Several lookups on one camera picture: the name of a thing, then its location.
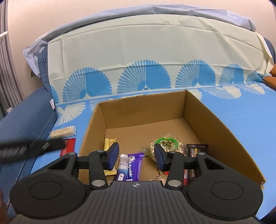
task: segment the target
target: purple candy wrapper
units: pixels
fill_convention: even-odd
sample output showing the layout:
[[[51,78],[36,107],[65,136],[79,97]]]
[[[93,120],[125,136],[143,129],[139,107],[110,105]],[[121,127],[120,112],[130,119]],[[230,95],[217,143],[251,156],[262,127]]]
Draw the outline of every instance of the purple candy wrapper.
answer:
[[[126,181],[139,181],[139,175],[144,153],[128,154],[128,174]]]

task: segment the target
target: pillow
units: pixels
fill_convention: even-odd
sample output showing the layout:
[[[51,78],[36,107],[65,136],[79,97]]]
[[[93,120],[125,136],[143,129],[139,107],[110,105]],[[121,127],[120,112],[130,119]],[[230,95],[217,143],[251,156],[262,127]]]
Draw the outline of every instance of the pillow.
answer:
[[[273,68],[270,71],[270,74],[274,77],[276,77],[276,64],[273,66]]]
[[[271,88],[273,88],[274,90],[276,90],[276,77],[273,77],[273,76],[265,77],[265,78],[263,78],[263,81],[268,86],[270,86]]]

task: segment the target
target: red package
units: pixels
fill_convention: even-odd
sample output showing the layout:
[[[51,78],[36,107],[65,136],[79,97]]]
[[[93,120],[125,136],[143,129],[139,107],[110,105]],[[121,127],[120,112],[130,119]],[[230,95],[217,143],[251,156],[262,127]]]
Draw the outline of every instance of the red package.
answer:
[[[188,185],[189,184],[189,170],[184,170],[184,179],[183,179],[183,185]]]
[[[75,150],[76,138],[69,138],[65,140],[66,148],[62,149],[60,156],[64,156],[67,153],[72,153]]]

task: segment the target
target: black gripper pad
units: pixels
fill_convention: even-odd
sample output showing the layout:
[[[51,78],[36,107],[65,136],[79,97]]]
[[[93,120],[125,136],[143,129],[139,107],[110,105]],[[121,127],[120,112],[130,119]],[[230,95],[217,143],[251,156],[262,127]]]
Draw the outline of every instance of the black gripper pad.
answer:
[[[68,215],[35,220],[18,215],[10,224],[257,224],[255,217],[224,221],[195,210],[183,193],[163,187],[160,181],[119,182],[94,190],[80,208]]]

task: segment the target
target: cardboard box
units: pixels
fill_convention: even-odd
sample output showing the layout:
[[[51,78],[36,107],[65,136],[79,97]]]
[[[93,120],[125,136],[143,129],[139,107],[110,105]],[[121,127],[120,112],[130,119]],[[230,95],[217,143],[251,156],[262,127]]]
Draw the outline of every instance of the cardboard box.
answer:
[[[117,138],[120,154],[141,152],[141,147],[171,134],[185,144],[209,144],[208,153],[259,185],[261,171],[230,132],[202,102],[188,90],[139,95],[98,104],[87,127],[79,156],[103,149],[105,138]],[[155,163],[143,158],[140,180],[158,176]],[[79,179],[88,184],[87,170]]]

